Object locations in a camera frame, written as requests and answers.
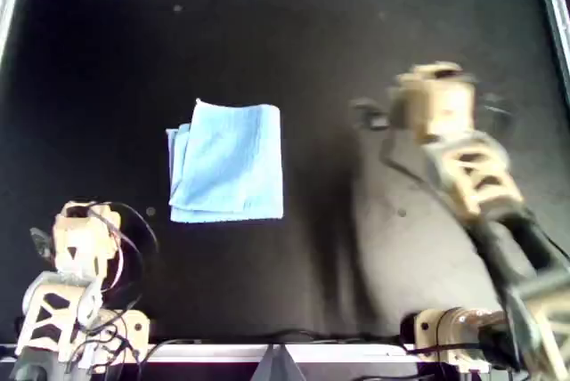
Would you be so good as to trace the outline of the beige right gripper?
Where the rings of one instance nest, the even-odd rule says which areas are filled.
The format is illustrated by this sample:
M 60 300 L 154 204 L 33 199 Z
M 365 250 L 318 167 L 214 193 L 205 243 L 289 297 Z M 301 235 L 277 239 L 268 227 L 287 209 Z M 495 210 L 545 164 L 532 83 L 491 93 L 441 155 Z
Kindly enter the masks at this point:
M 416 64 L 397 76 L 397 83 L 402 89 L 431 95 L 451 90 L 454 86 L 473 89 L 475 82 L 472 75 L 454 62 Z

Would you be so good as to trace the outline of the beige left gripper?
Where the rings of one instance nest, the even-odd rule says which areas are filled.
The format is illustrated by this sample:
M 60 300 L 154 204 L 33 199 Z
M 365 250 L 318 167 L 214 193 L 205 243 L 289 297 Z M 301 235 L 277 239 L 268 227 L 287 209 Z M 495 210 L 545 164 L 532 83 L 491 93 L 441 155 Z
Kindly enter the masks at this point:
M 55 231 L 90 231 L 109 233 L 119 230 L 121 215 L 113 210 L 110 203 L 104 202 L 67 202 L 55 217 Z

